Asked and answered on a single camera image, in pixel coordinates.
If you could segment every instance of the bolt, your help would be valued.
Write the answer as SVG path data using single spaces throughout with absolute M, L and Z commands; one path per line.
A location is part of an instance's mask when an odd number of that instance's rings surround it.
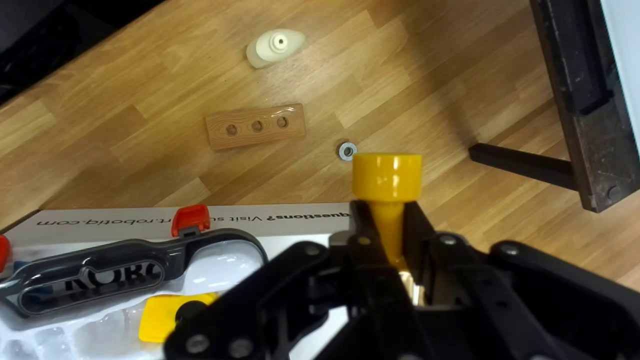
M 521 254 L 521 248 L 515 246 L 515 244 L 505 244 L 505 246 L 501 246 L 501 249 L 503 249 L 505 254 L 511 254 L 511 255 Z
M 347 246 L 350 238 L 352 238 L 352 231 L 348 231 L 348 230 L 344 230 L 344 231 L 334 231 L 334 233 L 329 238 L 329 244 L 330 244 L 330 246 Z
M 236 337 L 228 346 L 232 358 L 248 358 L 255 352 L 255 344 L 248 337 Z
M 356 242 L 363 244 L 363 246 L 370 246 L 372 244 L 372 240 L 367 238 L 367 236 L 359 236 Z
M 443 236 L 440 242 L 446 244 L 446 246 L 454 246 L 454 244 L 458 244 L 458 238 Z
M 423 358 L 416 353 L 401 353 L 399 360 L 423 360 Z
M 348 310 L 348 313 L 350 313 L 352 318 L 359 318 L 359 316 L 363 313 L 363 307 L 352 306 L 352 307 Z
M 210 346 L 209 337 L 205 333 L 194 333 L 187 339 L 187 352 L 189 353 L 203 353 Z
M 305 248 L 305 254 L 309 254 L 309 255 L 316 255 L 316 254 L 320 254 L 320 246 L 316 246 L 316 244 L 309 244 L 309 246 Z
M 551 355 L 546 355 L 546 353 L 534 353 L 534 355 L 530 355 L 528 360 L 554 360 L 554 358 L 551 358 Z
M 184 322 L 189 318 L 194 318 L 205 307 L 206 307 L 206 303 L 198 301 L 198 300 L 184 301 L 177 311 L 177 322 Z

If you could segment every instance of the floor wood grain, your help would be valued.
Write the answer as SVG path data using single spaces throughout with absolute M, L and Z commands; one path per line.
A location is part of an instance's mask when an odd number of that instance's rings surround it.
M 253 70 L 270 27 L 309 35 Z M 301 102 L 303 139 L 212 152 L 212 112 Z M 423 208 L 489 248 L 518 238 L 640 290 L 640 196 L 605 214 L 469 160 L 567 155 L 527 0 L 169 0 L 0 110 L 0 226 L 38 208 L 347 201 L 342 139 L 425 153 Z

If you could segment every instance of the hole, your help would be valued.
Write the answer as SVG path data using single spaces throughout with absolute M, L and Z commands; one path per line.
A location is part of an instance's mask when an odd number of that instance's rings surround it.
M 226 125 L 226 134 L 228 134 L 228 135 L 238 134 L 238 125 Z
M 281 116 L 281 117 L 277 119 L 277 125 L 279 125 L 279 128 L 286 128 L 286 125 L 289 125 L 289 117 L 286 117 L 286 116 Z
M 497 306 L 499 306 L 499 307 L 508 307 L 508 301 L 499 300 Z
M 255 130 L 255 132 L 263 132 L 263 130 L 265 130 L 265 123 L 263 123 L 261 119 L 256 119 L 256 121 L 253 123 L 253 130 Z

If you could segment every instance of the red tab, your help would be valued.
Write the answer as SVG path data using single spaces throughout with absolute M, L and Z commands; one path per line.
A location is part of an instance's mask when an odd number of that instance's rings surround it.
M 209 208 L 205 204 L 178 208 L 172 222 L 172 236 L 181 238 L 189 231 L 209 231 L 212 228 L 212 220 L 209 218 Z
M 8 242 L 4 233 L 0 233 L 0 271 L 6 269 L 11 260 L 13 260 L 13 242 Z

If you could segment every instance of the wooden block with holes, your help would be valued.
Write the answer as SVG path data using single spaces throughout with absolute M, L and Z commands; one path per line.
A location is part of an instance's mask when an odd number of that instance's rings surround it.
M 216 112 L 205 116 L 205 123 L 215 150 L 283 142 L 306 132 L 303 103 Z

